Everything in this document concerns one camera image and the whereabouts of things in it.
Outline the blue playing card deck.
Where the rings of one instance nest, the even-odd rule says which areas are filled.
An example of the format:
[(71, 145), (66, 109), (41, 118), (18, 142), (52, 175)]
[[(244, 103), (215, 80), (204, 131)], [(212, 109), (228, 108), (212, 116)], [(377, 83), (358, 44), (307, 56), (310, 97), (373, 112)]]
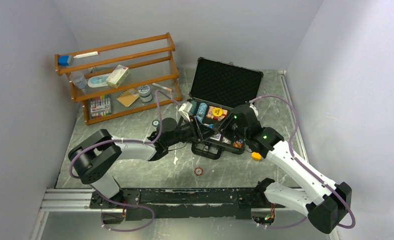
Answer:
[(210, 139), (215, 140), (215, 141), (220, 141), (222, 139), (222, 135), (220, 133), (214, 134), (210, 137)]

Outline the yellow big blind button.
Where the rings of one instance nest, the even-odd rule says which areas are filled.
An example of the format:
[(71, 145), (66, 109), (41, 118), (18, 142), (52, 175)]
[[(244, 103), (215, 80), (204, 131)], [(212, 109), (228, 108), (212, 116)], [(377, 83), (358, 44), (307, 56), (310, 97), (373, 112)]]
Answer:
[(215, 117), (220, 117), (223, 114), (223, 110), (221, 108), (215, 107), (212, 110), (212, 114)]

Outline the white dealer button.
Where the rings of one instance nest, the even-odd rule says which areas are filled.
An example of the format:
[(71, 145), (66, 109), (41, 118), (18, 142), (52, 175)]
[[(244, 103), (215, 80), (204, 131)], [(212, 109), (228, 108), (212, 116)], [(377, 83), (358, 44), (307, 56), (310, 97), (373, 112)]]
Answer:
[(263, 157), (257, 152), (252, 152), (251, 157), (255, 161), (261, 161), (263, 159)]

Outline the red white poker chip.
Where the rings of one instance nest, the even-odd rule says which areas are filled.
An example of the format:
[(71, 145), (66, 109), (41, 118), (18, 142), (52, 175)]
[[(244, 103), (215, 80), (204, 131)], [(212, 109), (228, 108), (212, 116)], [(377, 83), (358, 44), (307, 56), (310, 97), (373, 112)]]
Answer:
[(203, 172), (204, 172), (204, 170), (203, 170), (201, 167), (196, 167), (196, 168), (194, 169), (194, 174), (195, 174), (196, 176), (201, 176), (201, 175), (203, 174)]

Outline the black poker set case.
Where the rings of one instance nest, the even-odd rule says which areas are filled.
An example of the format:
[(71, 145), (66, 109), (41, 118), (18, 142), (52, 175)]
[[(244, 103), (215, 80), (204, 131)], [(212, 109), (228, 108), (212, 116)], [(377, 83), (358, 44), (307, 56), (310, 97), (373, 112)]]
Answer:
[[(196, 101), (198, 106), (200, 103), (206, 103), (208, 107), (220, 107), (230, 111), (257, 96), (263, 77), (263, 72), (259, 70), (200, 57), (197, 60), (188, 101)], [(202, 123), (208, 126), (217, 122), (219, 121), (209, 119), (205, 115)], [(225, 144), (222, 143), (222, 139), (208, 139), (206, 144), (192, 143), (191, 150), (196, 155), (217, 160), (222, 152), (236, 155), (244, 152), (245, 145), (242, 148), (233, 147), (235, 141), (231, 140), (230, 144)]]

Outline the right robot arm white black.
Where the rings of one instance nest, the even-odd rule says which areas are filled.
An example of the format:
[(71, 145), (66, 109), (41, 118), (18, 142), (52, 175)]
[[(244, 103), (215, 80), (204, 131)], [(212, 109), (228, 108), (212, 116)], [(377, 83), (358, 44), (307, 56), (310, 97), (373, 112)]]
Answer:
[(300, 159), (290, 142), (271, 127), (263, 127), (255, 108), (239, 105), (212, 127), (213, 131), (229, 140), (243, 140), (262, 158), (281, 168), (301, 188), (285, 187), (272, 179), (257, 185), (254, 199), (258, 206), (279, 204), (304, 215), (320, 232), (330, 234), (340, 226), (351, 212), (352, 188), (346, 183), (336, 183)]

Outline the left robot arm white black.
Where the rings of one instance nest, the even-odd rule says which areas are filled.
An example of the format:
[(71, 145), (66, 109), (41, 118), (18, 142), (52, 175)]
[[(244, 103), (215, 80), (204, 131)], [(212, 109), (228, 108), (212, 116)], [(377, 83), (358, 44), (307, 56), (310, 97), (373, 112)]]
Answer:
[(199, 120), (180, 125), (171, 117), (159, 121), (156, 131), (146, 139), (114, 137), (108, 130), (101, 129), (69, 152), (69, 173), (103, 195), (103, 201), (109, 207), (116, 208), (123, 202), (123, 193), (118, 182), (108, 173), (115, 161), (157, 161), (177, 143), (204, 141), (215, 133)]

